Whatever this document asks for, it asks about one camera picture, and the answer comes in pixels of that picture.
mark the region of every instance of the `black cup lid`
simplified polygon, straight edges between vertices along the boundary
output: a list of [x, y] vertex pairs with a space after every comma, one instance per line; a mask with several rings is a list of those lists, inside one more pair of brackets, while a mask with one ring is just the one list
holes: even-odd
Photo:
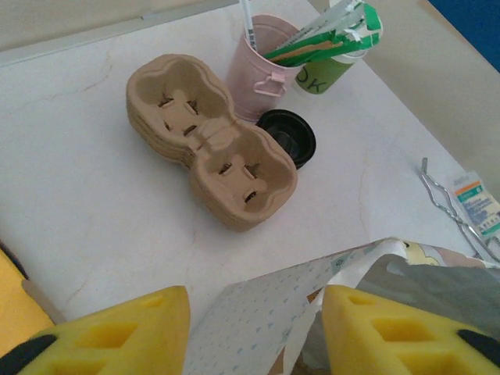
[[297, 169], [313, 157], [316, 150], [313, 129], [296, 113], [286, 109], [273, 109], [260, 117], [257, 126], [278, 142]]

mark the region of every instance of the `marble table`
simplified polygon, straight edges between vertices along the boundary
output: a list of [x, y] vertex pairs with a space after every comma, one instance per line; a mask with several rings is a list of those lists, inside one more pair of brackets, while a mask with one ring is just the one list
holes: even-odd
[[[298, 27], [317, 14], [252, 4]], [[0, 69], [0, 238], [67, 319], [183, 284], [194, 327], [228, 284], [389, 236], [472, 254], [418, 176], [424, 156], [438, 180], [461, 166], [364, 62], [324, 95], [289, 92], [316, 154], [276, 215], [223, 227], [129, 125], [125, 85], [164, 53], [223, 78], [242, 26], [232, 5]]]

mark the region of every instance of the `yellow foam block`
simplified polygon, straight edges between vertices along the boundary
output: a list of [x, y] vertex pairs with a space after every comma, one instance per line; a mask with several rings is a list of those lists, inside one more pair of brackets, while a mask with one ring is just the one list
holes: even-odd
[[0, 357], [39, 330], [50, 318], [21, 286], [24, 276], [0, 250]]
[[20, 375], [181, 375], [189, 337], [184, 287], [168, 287], [37, 334], [57, 340]]
[[334, 375], [500, 374], [456, 334], [480, 331], [442, 316], [335, 285], [322, 317]]

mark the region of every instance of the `pink cup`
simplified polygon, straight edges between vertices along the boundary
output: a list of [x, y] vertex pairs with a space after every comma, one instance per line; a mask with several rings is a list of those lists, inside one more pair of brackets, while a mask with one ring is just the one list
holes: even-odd
[[273, 51], [298, 29], [281, 18], [266, 14], [254, 16], [253, 27], [259, 53], [240, 37], [229, 67], [226, 84], [234, 100], [234, 111], [243, 120], [256, 122], [276, 107], [302, 66], [286, 68], [261, 55]]

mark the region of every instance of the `wall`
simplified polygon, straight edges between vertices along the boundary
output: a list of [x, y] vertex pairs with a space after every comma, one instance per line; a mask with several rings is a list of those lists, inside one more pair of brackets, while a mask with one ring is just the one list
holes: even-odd
[[0, 51], [205, 0], [1, 0]]
[[[319, 11], [328, 3], [310, 2]], [[427, 0], [368, 2], [384, 36], [365, 61], [500, 201], [500, 74]]]

